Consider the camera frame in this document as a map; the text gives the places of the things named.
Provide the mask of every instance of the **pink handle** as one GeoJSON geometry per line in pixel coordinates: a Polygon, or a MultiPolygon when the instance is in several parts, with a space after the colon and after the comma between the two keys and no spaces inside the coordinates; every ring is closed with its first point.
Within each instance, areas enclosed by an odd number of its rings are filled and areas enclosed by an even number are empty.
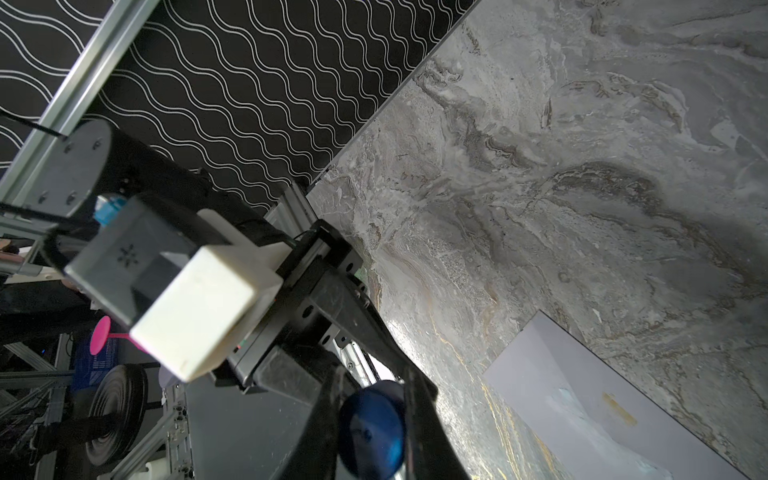
{"type": "Polygon", "coordinates": [[[109,318],[109,316],[104,315],[101,317],[101,320],[98,321],[98,324],[96,325],[96,328],[94,328],[94,332],[91,334],[91,355],[97,355],[101,349],[104,348],[104,345],[107,344],[107,339],[126,339],[130,340],[131,343],[133,343],[136,348],[141,350],[142,352],[147,352],[147,350],[141,348],[141,345],[136,343],[135,340],[131,338],[130,335],[127,333],[110,333],[109,330],[112,328],[112,319],[109,318]]]}

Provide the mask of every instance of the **black wavy pattern wall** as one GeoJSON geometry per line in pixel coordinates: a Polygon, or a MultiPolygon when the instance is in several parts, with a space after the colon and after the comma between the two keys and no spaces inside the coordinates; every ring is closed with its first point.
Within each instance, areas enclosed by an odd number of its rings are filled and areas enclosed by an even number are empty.
{"type": "Polygon", "coordinates": [[[85,117],[265,212],[291,178],[315,180],[471,3],[162,0],[85,117]]]}

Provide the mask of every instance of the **black disc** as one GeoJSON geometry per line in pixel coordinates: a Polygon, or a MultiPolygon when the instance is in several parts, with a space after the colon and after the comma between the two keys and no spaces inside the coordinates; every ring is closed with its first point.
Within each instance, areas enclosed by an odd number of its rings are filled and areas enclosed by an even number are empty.
{"type": "Polygon", "coordinates": [[[107,373],[96,390],[89,416],[116,412],[119,420],[108,435],[85,444],[93,465],[124,457],[136,440],[147,403],[147,373],[137,365],[118,365],[107,373]]]}

